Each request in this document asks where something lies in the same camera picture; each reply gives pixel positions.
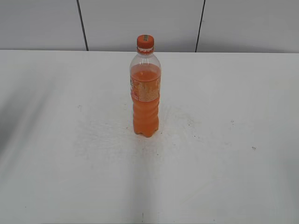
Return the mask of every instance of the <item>plastic bottle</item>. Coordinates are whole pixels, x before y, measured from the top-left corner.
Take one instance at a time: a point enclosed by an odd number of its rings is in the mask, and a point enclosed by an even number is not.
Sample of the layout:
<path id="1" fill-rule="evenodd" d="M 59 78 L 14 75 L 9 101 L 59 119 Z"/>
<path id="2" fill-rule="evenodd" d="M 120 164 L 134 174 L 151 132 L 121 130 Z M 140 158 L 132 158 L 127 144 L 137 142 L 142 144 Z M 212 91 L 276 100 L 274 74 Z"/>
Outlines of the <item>plastic bottle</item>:
<path id="1" fill-rule="evenodd" d="M 154 38 L 139 36 L 137 52 L 130 65 L 134 132 L 150 137 L 159 128 L 161 81 L 161 64 L 153 54 Z"/>

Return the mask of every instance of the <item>bottle neck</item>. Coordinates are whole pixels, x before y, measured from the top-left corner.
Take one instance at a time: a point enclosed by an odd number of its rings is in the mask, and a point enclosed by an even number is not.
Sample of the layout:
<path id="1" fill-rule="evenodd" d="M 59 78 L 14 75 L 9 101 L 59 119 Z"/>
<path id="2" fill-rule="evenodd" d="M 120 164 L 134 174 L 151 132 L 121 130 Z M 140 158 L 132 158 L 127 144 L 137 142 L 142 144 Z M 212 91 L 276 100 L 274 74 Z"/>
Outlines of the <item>bottle neck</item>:
<path id="1" fill-rule="evenodd" d="M 140 55 L 151 55 L 151 54 L 153 54 L 153 52 L 154 52 L 154 47 L 149 48 L 149 49 L 142 49 L 142 48 L 140 48 L 140 47 L 137 47 L 137 52 L 138 52 Z"/>

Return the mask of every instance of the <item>orange liquid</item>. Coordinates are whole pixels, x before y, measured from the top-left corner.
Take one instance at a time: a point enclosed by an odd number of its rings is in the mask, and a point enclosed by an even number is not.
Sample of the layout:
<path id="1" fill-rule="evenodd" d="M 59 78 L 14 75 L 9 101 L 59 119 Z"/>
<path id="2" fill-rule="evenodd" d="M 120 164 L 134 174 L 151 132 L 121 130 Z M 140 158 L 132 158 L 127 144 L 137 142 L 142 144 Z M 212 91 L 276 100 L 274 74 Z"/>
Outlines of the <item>orange liquid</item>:
<path id="1" fill-rule="evenodd" d="M 161 76 L 159 67 L 153 64 L 138 64 L 131 68 L 131 77 L 139 82 L 151 82 L 157 80 Z M 158 106 L 159 97 L 150 102 L 140 102 L 134 98 L 133 100 L 133 125 L 136 134 L 142 133 L 146 137 L 150 137 L 159 128 Z"/>

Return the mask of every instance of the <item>clear plastic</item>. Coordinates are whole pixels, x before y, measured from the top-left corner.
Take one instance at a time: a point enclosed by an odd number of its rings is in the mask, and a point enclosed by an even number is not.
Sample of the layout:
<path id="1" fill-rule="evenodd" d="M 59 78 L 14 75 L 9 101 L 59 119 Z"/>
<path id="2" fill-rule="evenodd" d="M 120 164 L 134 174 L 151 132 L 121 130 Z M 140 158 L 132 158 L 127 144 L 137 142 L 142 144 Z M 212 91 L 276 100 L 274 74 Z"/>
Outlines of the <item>clear plastic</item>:
<path id="1" fill-rule="evenodd" d="M 150 137 L 159 128 L 158 106 L 160 101 L 160 77 L 161 64 L 152 50 L 147 52 L 142 49 L 142 53 L 138 53 L 132 60 L 130 65 L 131 77 L 131 95 L 133 100 L 133 126 L 136 134 L 142 133 L 146 137 Z M 154 86 L 155 99 L 149 102 L 142 101 L 133 96 L 132 86 L 137 82 L 140 86 Z"/>

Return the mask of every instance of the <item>white wall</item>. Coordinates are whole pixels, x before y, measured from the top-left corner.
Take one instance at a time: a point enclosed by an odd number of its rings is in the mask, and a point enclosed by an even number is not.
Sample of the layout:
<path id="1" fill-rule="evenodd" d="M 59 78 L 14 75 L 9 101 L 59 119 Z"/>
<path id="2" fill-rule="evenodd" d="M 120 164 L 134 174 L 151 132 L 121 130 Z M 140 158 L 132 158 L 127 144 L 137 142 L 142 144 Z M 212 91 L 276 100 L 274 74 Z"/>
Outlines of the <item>white wall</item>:
<path id="1" fill-rule="evenodd" d="M 76 0 L 1 0 L 0 49 L 85 50 Z M 194 52 L 203 0 L 79 0 L 90 50 Z M 299 0 L 206 0 L 198 52 L 298 52 Z"/>
<path id="2" fill-rule="evenodd" d="M 85 50 L 76 0 L 1 0 L 0 49 Z"/>
<path id="3" fill-rule="evenodd" d="M 299 0 L 206 0 L 198 52 L 299 52 Z"/>
<path id="4" fill-rule="evenodd" d="M 89 50 L 135 51 L 140 34 L 156 51 L 194 52 L 203 0 L 81 0 Z"/>

